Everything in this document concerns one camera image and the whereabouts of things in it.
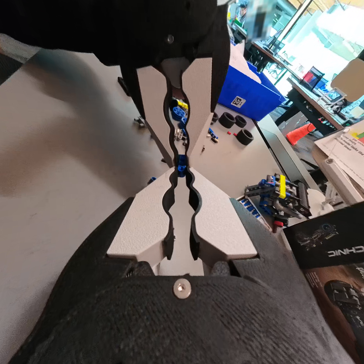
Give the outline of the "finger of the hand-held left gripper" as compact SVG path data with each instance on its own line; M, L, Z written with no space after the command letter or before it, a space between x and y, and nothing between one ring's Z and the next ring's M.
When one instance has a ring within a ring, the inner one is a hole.
M213 112L211 111L212 58L197 58L182 74L182 90L189 105L186 156L189 167L198 161Z
M152 66L137 69L142 96L144 119L162 156L169 167L175 167L175 151L172 147L172 125L165 112L167 80Z

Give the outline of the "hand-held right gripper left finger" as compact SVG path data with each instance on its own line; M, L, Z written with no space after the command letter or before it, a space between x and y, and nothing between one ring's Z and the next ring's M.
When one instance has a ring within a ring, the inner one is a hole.
M178 172L173 167L135 195L107 257L147 262L160 274L161 262L170 260L174 249L170 209L175 204L177 184Z

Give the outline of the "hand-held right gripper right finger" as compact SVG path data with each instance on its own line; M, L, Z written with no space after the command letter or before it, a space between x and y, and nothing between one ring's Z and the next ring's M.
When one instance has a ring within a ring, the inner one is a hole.
M257 258L258 252L234 207L232 199L192 167L186 169L189 205L194 213L190 250L210 274L218 262Z

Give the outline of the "pile of loose lego pieces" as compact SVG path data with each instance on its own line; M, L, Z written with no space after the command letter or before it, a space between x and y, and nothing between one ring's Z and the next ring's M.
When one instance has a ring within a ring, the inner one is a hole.
M129 91L126 87L125 81L122 77L118 77L117 81L125 94L130 97ZM188 105L185 102L182 102L179 99L172 98L169 109L171 112L171 117L174 121L178 122L178 128L175 129L174 140L182 140L183 146L187 146L187 134L186 134L186 124L187 124L187 116L188 116ZM139 128L146 128L146 121L141 117L134 118L134 123L138 124ZM218 143L218 136L214 133L214 131L209 128L207 132L207 138L211 139L214 143Z

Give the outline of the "lego sticker sheet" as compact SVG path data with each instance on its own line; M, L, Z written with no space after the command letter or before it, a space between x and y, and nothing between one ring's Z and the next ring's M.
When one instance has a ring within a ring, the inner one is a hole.
M264 223L264 219L261 215L261 213L259 212L259 210L257 209L257 207L253 204L253 202L249 199L249 198L245 198L245 197L240 197L237 199L237 201L253 216L255 217L258 221L260 221L261 223Z

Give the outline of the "partly built lego car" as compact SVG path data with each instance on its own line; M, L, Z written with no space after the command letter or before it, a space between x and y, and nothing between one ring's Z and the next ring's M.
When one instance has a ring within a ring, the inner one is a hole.
M291 182L281 174L267 175L258 184L245 188L243 195L251 200L259 197L259 208L272 218L272 231L288 227L290 218L309 218L312 216L308 189L300 181Z

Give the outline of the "lego set box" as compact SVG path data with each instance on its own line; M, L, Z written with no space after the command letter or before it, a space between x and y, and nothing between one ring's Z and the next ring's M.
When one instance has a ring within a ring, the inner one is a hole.
M322 315L355 363L364 363L364 203L284 229Z

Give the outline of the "blue plastic bin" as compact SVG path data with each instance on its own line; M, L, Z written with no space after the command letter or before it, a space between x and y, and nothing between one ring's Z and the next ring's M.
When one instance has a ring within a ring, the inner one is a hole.
M257 80L229 66L218 104L250 119L261 121L285 101L285 97L265 74L247 62Z

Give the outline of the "orange cone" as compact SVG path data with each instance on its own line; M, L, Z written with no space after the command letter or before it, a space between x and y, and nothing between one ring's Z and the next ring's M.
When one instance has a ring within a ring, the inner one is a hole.
M285 137L291 145L296 145L299 140L315 130L316 127L312 123L309 123L290 131Z

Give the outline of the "wooden top background desk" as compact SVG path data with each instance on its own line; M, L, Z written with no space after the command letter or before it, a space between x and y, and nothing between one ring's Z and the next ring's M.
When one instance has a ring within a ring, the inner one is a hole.
M323 136L326 136L335 130L344 128L342 125L343 121L340 121L334 114L327 111L324 106L319 103L318 96L299 83L301 78L291 70L287 63L278 60L271 52L263 48L261 42L253 42L252 46L255 47L262 56L259 63L261 71L264 66L270 62L282 66L292 75L292 78L288 78L288 82L292 86L292 89L287 93L287 98L292 105L275 121L277 126L289 121L289 119L296 114L302 113Z

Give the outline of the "small dark framed screen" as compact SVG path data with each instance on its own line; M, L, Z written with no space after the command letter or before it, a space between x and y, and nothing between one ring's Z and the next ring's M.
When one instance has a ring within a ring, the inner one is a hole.
M307 71L307 73L299 81L299 84L305 89L313 91L317 84L322 80L324 75L325 74L323 72L318 70L315 66L312 66L311 69Z

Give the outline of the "white plastic bar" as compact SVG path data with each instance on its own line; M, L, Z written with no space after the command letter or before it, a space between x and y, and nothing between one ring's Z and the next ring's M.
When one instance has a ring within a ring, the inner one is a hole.
M363 189L331 157L316 145L312 149L312 156L332 188L336 190L346 205L363 202Z

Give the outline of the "printed instruction poster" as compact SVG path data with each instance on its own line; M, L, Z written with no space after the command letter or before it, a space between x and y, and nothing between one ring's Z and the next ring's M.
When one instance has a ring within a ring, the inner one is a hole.
M364 121L315 141L315 145L364 187Z

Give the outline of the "hanging cardboard piece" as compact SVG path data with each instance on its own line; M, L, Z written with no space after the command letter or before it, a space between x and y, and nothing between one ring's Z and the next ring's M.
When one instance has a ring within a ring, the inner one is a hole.
M330 86L346 95L349 102L355 102L364 94L364 61L355 58L331 81Z

